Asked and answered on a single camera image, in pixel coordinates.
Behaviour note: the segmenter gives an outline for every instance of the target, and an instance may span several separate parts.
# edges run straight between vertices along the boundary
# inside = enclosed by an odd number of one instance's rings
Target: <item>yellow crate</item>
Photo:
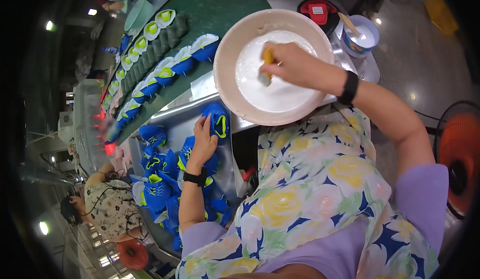
[[[450,36],[459,29],[452,12],[443,0],[425,0],[425,8],[431,22],[445,35]]]

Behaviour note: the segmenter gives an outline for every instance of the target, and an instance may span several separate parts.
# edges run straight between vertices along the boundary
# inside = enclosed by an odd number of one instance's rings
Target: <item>purple shirt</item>
[[[396,181],[394,202],[402,216],[425,237],[438,255],[442,245],[448,194],[448,169],[441,164],[421,164],[405,171]],[[285,251],[254,272],[271,273],[287,264],[309,265],[328,279],[355,278],[365,243],[368,220],[357,219],[327,237]],[[182,258],[219,238],[235,232],[214,222],[190,226],[182,234]]]

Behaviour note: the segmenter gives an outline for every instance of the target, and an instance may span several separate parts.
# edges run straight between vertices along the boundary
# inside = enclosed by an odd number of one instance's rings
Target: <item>orange fan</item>
[[[437,162],[448,167],[448,208],[463,219],[480,177],[480,116],[474,104],[459,102],[447,109],[438,124],[434,149]]]
[[[136,239],[117,243],[120,261],[128,268],[141,270],[148,263],[147,249]]]

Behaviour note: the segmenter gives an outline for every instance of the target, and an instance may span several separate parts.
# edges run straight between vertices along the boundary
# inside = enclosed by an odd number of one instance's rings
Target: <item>black wristwatch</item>
[[[348,71],[346,79],[345,86],[343,86],[342,96],[338,98],[338,101],[341,104],[350,105],[355,94],[357,94],[359,78],[354,72]]]
[[[196,183],[199,187],[203,187],[207,181],[207,169],[202,167],[201,171],[201,174],[198,176],[185,172],[183,174],[183,180]]]

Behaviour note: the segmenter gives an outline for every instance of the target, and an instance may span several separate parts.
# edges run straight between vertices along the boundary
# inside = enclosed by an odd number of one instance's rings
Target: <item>wooden stirring stick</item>
[[[340,19],[343,21],[343,23],[345,24],[345,26],[347,26],[348,29],[350,29],[350,31],[352,31],[353,35],[355,37],[359,37],[360,36],[360,32],[357,30],[357,28],[355,28],[355,25],[352,23],[352,21],[343,13],[338,13]]]

